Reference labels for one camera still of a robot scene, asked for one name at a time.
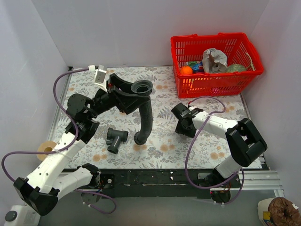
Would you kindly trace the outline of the brown item in white cup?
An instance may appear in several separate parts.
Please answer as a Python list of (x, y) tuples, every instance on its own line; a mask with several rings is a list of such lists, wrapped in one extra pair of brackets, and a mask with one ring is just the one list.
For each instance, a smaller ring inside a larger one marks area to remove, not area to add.
[(259, 201), (257, 211), (263, 226), (301, 226), (299, 207), (286, 198)]

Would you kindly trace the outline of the orange fruit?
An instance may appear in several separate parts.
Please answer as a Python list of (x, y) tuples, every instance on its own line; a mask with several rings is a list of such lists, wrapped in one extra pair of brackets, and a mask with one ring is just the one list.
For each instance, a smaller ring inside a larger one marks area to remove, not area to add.
[(185, 66), (183, 66), (180, 69), (180, 74), (181, 75), (190, 75), (190, 74), (193, 74), (193, 69), (190, 66), (185, 65)]

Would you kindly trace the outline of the green netted melon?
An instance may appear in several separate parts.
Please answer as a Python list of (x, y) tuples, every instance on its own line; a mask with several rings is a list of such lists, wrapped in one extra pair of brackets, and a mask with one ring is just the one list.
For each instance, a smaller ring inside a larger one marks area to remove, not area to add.
[(255, 70), (255, 67), (253, 65), (253, 61), (251, 56), (248, 54), (248, 52), (246, 52), (246, 55), (249, 57), (250, 59), (250, 64), (247, 67), (244, 67), (243, 65), (240, 64), (232, 64), (230, 66), (228, 66), (226, 68), (226, 73), (235, 73), (235, 72), (244, 72), (247, 71), (247, 69), (251, 68), (253, 71)]

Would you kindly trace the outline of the red plastic basket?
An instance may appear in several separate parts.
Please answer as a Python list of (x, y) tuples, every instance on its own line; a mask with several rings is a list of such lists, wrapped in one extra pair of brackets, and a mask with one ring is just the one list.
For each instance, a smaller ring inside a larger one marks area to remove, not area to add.
[(264, 72), (242, 32), (173, 36), (171, 54), (179, 98), (237, 95)]

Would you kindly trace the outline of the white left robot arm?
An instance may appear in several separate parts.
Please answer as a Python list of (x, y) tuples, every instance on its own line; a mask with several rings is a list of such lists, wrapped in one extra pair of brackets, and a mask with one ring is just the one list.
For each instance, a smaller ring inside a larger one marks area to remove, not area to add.
[(20, 198), (40, 216), (45, 216), (59, 199), (77, 188), (86, 185), (96, 188), (100, 183), (100, 170), (90, 163), (63, 178), (59, 175), (96, 133), (99, 127), (99, 122), (95, 121), (97, 116), (113, 107), (125, 114), (139, 110), (141, 129), (135, 133), (134, 141), (137, 145), (144, 145), (153, 125), (152, 89), (153, 85), (148, 80), (131, 83), (113, 73), (94, 98), (78, 93), (71, 95), (66, 110), (71, 123), (60, 141), (32, 173), (25, 178), (17, 178), (13, 183)]

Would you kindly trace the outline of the colourful snack packet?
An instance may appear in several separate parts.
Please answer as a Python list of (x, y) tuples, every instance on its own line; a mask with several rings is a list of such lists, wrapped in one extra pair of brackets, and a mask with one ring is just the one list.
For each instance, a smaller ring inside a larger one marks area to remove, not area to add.
[(203, 73), (203, 63), (202, 61), (189, 61), (187, 62), (187, 66), (192, 69), (192, 73)]

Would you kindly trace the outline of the white grey button device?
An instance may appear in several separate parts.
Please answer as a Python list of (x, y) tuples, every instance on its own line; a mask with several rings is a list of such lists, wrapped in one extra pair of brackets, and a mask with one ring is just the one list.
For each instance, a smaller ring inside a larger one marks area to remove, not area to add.
[(14, 205), (5, 215), (5, 226), (37, 226), (40, 215), (27, 205)]

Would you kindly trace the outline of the beige tape roll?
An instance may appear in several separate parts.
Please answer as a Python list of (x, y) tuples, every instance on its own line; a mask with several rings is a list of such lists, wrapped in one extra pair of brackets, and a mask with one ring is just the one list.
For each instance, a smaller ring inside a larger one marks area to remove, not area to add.
[[(53, 149), (55, 148), (56, 145), (57, 145), (57, 143), (54, 141), (46, 141), (38, 147), (37, 152), (38, 153), (49, 153), (49, 152), (53, 151)], [(45, 158), (47, 157), (47, 154), (37, 154), (36, 156), (40, 161), (44, 161)]]

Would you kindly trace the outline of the crumpled grey paper bag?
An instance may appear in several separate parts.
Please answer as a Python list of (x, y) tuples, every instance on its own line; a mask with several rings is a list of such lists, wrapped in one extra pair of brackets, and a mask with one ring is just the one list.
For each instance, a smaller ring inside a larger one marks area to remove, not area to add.
[(221, 50), (209, 48), (203, 53), (202, 63), (206, 73), (225, 73), (228, 67), (228, 58)]

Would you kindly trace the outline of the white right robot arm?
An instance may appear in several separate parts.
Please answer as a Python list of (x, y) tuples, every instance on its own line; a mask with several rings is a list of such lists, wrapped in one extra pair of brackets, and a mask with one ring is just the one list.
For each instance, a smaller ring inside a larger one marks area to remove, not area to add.
[(175, 132), (192, 138), (189, 151), (203, 130), (228, 142), (230, 156), (205, 177), (205, 189), (226, 186), (243, 167), (250, 166), (268, 149), (258, 129), (248, 118), (240, 121), (228, 120), (216, 116), (216, 111), (207, 113), (182, 103), (177, 104), (171, 111), (178, 120)]

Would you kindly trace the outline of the grey tee pipe fitting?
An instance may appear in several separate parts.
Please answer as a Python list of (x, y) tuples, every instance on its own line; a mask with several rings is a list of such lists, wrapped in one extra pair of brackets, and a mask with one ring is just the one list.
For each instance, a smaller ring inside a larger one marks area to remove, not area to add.
[(117, 154), (119, 152), (120, 144), (122, 142), (124, 143), (127, 141), (128, 132), (116, 130), (113, 128), (108, 128), (106, 138), (107, 138), (106, 144), (108, 146), (107, 150), (113, 154)]

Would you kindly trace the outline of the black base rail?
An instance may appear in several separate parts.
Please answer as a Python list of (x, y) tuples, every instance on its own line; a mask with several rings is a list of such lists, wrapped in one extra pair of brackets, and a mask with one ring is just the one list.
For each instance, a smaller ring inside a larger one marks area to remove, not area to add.
[(82, 186), (88, 190), (101, 189), (112, 198), (130, 197), (196, 197), (209, 199), (209, 190), (193, 187), (184, 169), (103, 169), (99, 186)]

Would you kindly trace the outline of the floral table mat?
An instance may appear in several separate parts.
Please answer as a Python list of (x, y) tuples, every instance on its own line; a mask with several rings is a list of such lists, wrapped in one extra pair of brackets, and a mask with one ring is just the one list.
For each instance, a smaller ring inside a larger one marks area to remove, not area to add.
[[(108, 69), (108, 74), (112, 73), (129, 82), (152, 82), (151, 135), (144, 145), (137, 145), (134, 135), (141, 127), (139, 112), (124, 114), (117, 108), (112, 108), (98, 116), (98, 130), (89, 143), (73, 157), (68, 168), (74, 169), (91, 163), (101, 169), (182, 169), (185, 162), (188, 162), (191, 169), (209, 169), (229, 156), (227, 141), (212, 133), (202, 131), (191, 151), (188, 150), (191, 138), (175, 133), (177, 119), (171, 110), (178, 103), (186, 105), (189, 100), (178, 98), (171, 66)], [(127, 142), (119, 146), (117, 154), (107, 150), (108, 128), (128, 132)]]

